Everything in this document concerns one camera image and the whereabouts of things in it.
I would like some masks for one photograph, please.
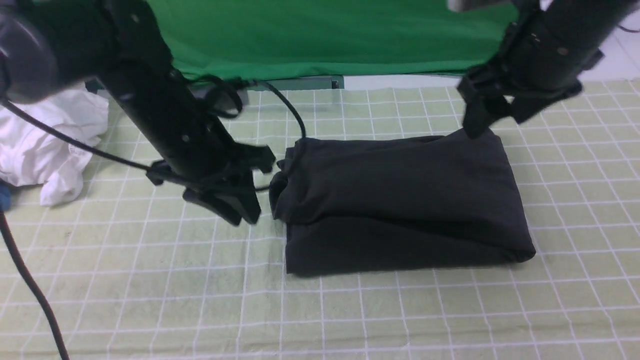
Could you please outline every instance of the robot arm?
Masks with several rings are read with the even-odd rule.
[[[97,77],[162,156],[147,174],[154,184],[163,182],[158,174],[177,174],[190,182],[186,201],[234,225],[258,221],[257,196],[246,190],[253,189],[253,169],[271,172],[273,153],[236,143],[204,109],[172,67],[144,0],[0,0],[0,6],[1,97],[31,104]]]
[[[469,69],[458,85],[467,104],[463,127],[471,138],[500,119],[513,117],[521,124],[580,94],[578,75],[602,59],[598,48],[638,0],[555,0],[546,11],[538,0],[512,3],[520,16],[507,28],[499,50]]]
[[[467,104],[463,127],[471,138],[499,119],[523,123],[579,94],[577,76],[597,63],[600,44],[637,4],[555,0],[544,12],[538,0],[512,2],[520,16],[500,49],[470,69],[458,87]],[[157,171],[147,174],[154,184],[163,181],[158,174],[177,174],[189,181],[185,200],[235,225],[242,219],[256,223],[255,192],[234,189],[252,189],[252,170],[270,172],[273,153],[236,143],[189,91],[172,60],[144,0],[0,0],[3,101],[38,102],[97,77],[163,157],[154,163]]]

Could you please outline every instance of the grid mat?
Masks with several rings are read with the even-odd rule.
[[[286,95],[316,138],[446,135],[464,110],[453,88]],[[297,124],[275,96],[250,97],[226,126],[281,158]],[[494,131],[539,250],[508,268],[296,279],[268,210],[234,228],[178,186],[97,158],[79,200],[46,209],[25,190],[8,216],[73,359],[640,359],[640,81],[587,83]],[[116,107],[104,140],[119,156],[159,158]],[[55,354],[1,247],[0,358]]]

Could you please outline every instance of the folded black shirt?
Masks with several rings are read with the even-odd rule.
[[[306,138],[278,167],[269,198],[273,217],[287,224],[287,273],[501,265],[536,253],[491,131],[476,140],[462,130],[389,141]]]

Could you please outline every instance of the white cloth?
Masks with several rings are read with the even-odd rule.
[[[32,105],[32,117],[90,146],[107,130],[109,102],[79,85]],[[0,108],[0,179],[14,186],[44,184],[42,206],[75,200],[92,154],[71,146]]]

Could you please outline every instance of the green screen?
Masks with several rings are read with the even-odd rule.
[[[148,0],[187,77],[459,72],[497,49],[512,6],[445,0]]]

